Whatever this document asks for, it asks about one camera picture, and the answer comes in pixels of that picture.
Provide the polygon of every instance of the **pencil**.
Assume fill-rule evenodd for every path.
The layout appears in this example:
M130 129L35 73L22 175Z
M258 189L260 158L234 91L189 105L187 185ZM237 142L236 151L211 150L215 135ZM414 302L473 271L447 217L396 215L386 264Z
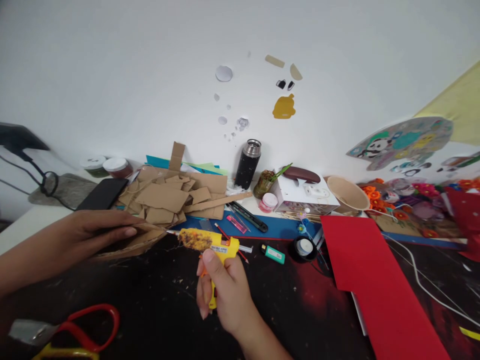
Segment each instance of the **pencil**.
M228 236L228 235L222 230L222 228L221 228L217 223L215 223L215 226L218 228L218 230L220 230L221 234L222 234L227 240L230 239L230 236ZM245 260L245 262L246 262L247 264L250 264L249 261L248 261L248 259L245 257L245 255L244 255L240 250L238 250L238 253L241 255L241 257Z

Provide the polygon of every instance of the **white box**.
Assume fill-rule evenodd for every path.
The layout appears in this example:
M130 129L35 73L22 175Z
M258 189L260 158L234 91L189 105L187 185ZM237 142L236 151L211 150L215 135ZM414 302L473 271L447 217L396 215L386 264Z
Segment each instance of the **white box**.
M326 215L340 206L335 195L330 191L325 179L320 176L318 184L299 184L281 175L271 187L270 192L278 198L276 212L299 213L310 209L310 214Z

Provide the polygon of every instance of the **lighter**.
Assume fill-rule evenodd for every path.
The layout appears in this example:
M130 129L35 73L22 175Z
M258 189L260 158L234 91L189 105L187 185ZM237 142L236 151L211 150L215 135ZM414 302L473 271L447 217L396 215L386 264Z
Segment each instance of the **lighter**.
M260 251L265 254L267 258L275 260L277 263L285 264L285 254L274 248L265 245L264 243L260 244Z

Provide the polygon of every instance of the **panda sticker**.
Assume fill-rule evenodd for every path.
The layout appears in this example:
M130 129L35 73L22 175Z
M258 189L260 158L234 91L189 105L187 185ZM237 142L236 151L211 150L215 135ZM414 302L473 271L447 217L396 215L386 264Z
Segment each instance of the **panda sticker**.
M373 140L365 150L357 155L357 158L367 157L373 159L380 153L386 153L386 148L392 143L388 137L381 137Z

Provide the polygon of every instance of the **black phone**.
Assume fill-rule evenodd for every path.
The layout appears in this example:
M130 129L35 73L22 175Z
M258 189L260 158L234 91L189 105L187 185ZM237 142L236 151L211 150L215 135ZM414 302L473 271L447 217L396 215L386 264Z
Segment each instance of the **black phone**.
M128 179L104 179L100 181L75 211L110 209L128 183Z

